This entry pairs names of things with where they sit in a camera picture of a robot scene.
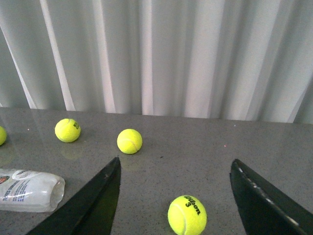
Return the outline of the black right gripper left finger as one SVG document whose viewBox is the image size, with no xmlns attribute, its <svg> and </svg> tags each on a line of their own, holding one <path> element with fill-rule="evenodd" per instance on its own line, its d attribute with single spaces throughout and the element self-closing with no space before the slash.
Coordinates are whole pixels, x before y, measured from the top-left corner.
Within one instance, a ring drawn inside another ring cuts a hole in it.
<svg viewBox="0 0 313 235">
<path fill-rule="evenodd" d="M 118 157 L 111 160 L 72 198 L 29 235 L 109 235 L 121 180 Z"/>
</svg>

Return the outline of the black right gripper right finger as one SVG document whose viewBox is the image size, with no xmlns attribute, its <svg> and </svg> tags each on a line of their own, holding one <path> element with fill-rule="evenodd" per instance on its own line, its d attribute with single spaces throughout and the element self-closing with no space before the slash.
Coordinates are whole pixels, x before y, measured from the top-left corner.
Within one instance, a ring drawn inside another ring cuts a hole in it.
<svg viewBox="0 0 313 235">
<path fill-rule="evenodd" d="M 230 183 L 248 235 L 311 235 L 313 215 L 239 159 Z"/>
</svg>

